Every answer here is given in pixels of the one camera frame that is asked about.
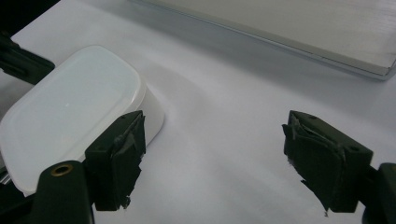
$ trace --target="white table surface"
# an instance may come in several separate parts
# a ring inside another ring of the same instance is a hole
[[[13,40],[57,65],[101,45],[146,79],[165,123],[131,205],[96,223],[361,223],[324,216],[283,155],[291,109],[316,115],[396,161],[396,78],[379,82],[160,8],[62,0]],[[0,74],[0,118],[31,85]]]

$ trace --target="black clamp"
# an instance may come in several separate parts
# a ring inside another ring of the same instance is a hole
[[[363,223],[396,223],[396,164],[370,166],[373,151],[323,120],[290,111],[284,153],[302,182],[336,213],[366,206]]]

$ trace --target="black mount bracket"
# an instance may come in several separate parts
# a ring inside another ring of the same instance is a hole
[[[1,33],[0,68],[9,75],[35,85],[55,68],[55,64],[21,49],[9,36]]]

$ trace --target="rounded white box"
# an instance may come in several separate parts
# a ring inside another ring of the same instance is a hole
[[[42,171],[83,161],[85,149],[119,116],[143,110],[146,144],[163,110],[131,65],[99,46],[81,49],[27,92],[0,123],[0,149],[15,186],[35,193]]]

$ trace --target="container lid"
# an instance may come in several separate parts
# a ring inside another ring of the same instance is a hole
[[[35,192],[39,175],[85,149],[117,117],[136,110],[146,84],[125,61],[91,46],[73,54],[14,106],[0,123],[0,149],[15,186]]]

